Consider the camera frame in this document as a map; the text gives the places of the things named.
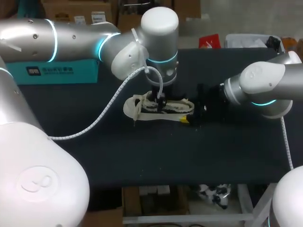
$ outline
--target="black and white shoe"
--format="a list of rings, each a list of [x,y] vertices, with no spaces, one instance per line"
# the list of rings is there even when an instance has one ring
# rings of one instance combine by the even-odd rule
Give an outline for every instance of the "black and white shoe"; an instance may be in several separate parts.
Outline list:
[[[144,95],[134,95],[126,100],[123,112],[134,121],[169,120],[180,121],[188,114],[192,114],[195,105],[187,99],[166,100],[165,105],[159,110],[158,104],[149,99],[152,92]]]

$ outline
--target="cardboard box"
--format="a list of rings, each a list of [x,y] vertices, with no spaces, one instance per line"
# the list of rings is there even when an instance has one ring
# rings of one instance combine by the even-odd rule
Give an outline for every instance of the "cardboard box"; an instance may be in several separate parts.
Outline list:
[[[138,187],[124,188],[123,191],[126,216],[185,215],[188,211],[188,201],[183,186],[171,186],[169,195],[140,196]]]
[[[299,55],[301,61],[303,62],[303,39],[299,39],[296,52]]]
[[[81,227],[122,227],[123,208],[88,212],[80,225]]]
[[[174,10],[179,22],[186,21],[186,18],[201,18],[200,0],[174,0]]]
[[[172,0],[162,0],[161,6],[172,9]],[[132,28],[136,28],[141,23],[142,15],[137,14],[122,14],[120,11],[118,19],[118,29],[123,32],[128,32]]]
[[[7,63],[18,85],[97,83],[96,60]]]
[[[54,21],[86,25],[104,21],[117,23],[118,0],[45,2],[43,6],[46,17]]]
[[[18,5],[15,0],[0,1],[0,19],[9,18],[17,12]]]
[[[96,193],[91,194],[91,199],[94,200],[93,203],[97,202],[96,200],[100,200],[99,202],[103,203],[105,201],[104,197],[100,195],[96,195]],[[87,212],[84,216],[80,227],[123,227],[123,210],[124,210],[124,190],[122,189],[121,197],[119,198],[121,201],[121,206],[110,209],[110,210],[101,210],[94,212]]]

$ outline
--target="robotic arm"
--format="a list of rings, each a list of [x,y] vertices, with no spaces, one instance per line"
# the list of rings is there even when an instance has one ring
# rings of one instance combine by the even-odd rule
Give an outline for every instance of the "robotic arm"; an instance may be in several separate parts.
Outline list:
[[[120,34],[42,19],[0,21],[0,226],[76,227],[89,202],[82,166],[42,130],[5,62],[97,59],[119,79],[145,67],[151,85],[170,85],[177,71],[178,16],[147,11],[141,26]]]
[[[303,99],[303,64],[291,51],[268,62],[256,62],[224,82],[226,98],[235,105],[249,103],[269,119],[286,115],[292,100]]]

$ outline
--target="black tablecloth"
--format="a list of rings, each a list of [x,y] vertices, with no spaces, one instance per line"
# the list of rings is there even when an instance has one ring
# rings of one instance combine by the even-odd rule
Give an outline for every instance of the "black tablecloth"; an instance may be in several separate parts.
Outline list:
[[[247,65],[276,56],[269,49],[180,50],[177,85],[188,96],[197,83],[215,85]],[[101,113],[121,81],[100,66],[97,84],[21,86],[48,135],[73,134]],[[101,122],[87,134],[58,144],[85,169],[90,186],[194,183],[271,183],[289,171],[279,120],[231,108],[224,124],[189,127],[179,122],[137,121],[123,103],[150,90],[145,76],[131,80]],[[295,166],[303,165],[303,107],[285,118]]]

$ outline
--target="white bin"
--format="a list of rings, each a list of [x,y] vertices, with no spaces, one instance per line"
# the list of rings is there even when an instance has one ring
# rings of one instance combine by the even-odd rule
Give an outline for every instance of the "white bin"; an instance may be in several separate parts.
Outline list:
[[[263,43],[266,44],[267,40],[269,37],[272,36],[274,38],[277,38],[278,40],[281,41],[280,48],[279,48],[279,53],[285,53],[285,49],[282,44],[282,40],[275,35],[258,35],[258,34],[228,34],[225,38],[224,42],[224,47],[225,48],[231,48],[231,43],[236,41],[236,42],[241,42],[242,40],[247,40],[250,39],[252,41],[256,41],[257,39],[260,39]]]

